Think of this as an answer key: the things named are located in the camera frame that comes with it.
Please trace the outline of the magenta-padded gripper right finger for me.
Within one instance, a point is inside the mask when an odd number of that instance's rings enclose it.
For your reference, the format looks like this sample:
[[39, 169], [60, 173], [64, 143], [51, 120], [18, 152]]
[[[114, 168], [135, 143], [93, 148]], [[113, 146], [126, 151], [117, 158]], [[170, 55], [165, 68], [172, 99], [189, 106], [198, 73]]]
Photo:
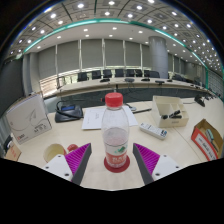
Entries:
[[133, 144], [133, 154], [145, 185], [182, 169], [182, 167], [168, 155], [159, 155], [137, 143]]

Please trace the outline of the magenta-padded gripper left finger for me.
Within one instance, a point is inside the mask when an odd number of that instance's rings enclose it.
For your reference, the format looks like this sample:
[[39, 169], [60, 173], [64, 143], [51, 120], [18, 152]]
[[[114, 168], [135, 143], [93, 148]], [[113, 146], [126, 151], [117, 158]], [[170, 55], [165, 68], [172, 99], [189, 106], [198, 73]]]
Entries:
[[67, 155], [57, 154], [43, 170], [80, 185], [91, 153], [91, 144], [87, 143]]

